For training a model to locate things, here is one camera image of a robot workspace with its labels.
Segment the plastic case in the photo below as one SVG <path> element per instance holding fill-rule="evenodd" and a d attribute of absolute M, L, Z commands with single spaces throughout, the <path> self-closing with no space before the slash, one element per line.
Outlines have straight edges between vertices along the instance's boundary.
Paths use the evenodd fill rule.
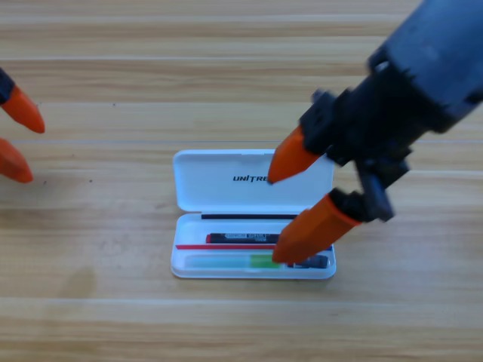
<path fill-rule="evenodd" d="M 322 157 L 306 172 L 275 185 L 266 181 L 273 149 L 185 150 L 173 159 L 177 220 L 171 271 L 180 278 L 325 279 L 337 264 L 334 246 L 318 255 L 326 268 L 266 265 L 271 250 L 179 250 L 206 244 L 210 233 L 279 234 L 300 212 L 332 190 L 334 164 Z"/>

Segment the green object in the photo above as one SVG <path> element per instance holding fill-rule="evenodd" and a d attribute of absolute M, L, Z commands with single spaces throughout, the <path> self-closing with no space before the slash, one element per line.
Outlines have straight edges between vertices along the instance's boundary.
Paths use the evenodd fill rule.
<path fill-rule="evenodd" d="M 251 255 L 251 268 L 280 268 L 281 265 L 272 261 L 272 255 Z"/>
<path fill-rule="evenodd" d="M 193 255 L 186 258 L 187 268 L 262 268 L 277 269 L 282 264 L 272 261 L 272 254 L 251 254 L 251 255 Z"/>

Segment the orange fingertip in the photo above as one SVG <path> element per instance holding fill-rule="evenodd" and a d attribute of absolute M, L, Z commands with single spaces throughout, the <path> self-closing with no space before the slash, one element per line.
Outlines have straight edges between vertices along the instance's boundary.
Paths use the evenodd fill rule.
<path fill-rule="evenodd" d="M 15 85 L 7 102 L 2 108 L 16 122 L 36 133 L 45 132 L 45 123 L 37 106 L 22 90 Z"/>
<path fill-rule="evenodd" d="M 328 249 L 361 223 L 340 212 L 329 195 L 314 207 L 304 210 L 284 230 L 273 250 L 272 261 L 303 262 Z"/>
<path fill-rule="evenodd" d="M 309 168 L 320 155 L 307 151 L 303 145 L 302 127 L 299 125 L 277 147 L 270 164 L 268 181 L 277 183 Z"/>
<path fill-rule="evenodd" d="M 29 183 L 33 180 L 32 171 L 26 159 L 3 139 L 0 139 L 0 174 L 19 183 Z"/>

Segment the wooden table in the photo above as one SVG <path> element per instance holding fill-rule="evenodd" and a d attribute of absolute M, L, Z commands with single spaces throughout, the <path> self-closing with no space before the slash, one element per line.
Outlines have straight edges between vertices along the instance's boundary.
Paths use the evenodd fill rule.
<path fill-rule="evenodd" d="M 329 281 L 170 271 L 174 153 L 276 147 L 418 3 L 0 1 L 0 66 L 47 123 L 1 115 L 35 181 L 0 179 L 0 360 L 482 361 L 483 110 L 415 145 Z"/>

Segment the black strip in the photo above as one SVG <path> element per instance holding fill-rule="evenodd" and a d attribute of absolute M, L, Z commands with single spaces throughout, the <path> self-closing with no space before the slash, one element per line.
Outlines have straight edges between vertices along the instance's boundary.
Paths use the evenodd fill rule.
<path fill-rule="evenodd" d="M 289 214 L 248 214 L 248 213 L 209 213 L 202 214 L 202 219 L 295 219 L 297 215 Z"/>
<path fill-rule="evenodd" d="M 15 87 L 15 82 L 8 76 L 8 74 L 0 68 L 0 105 L 4 104 L 10 99 L 12 90 Z"/>

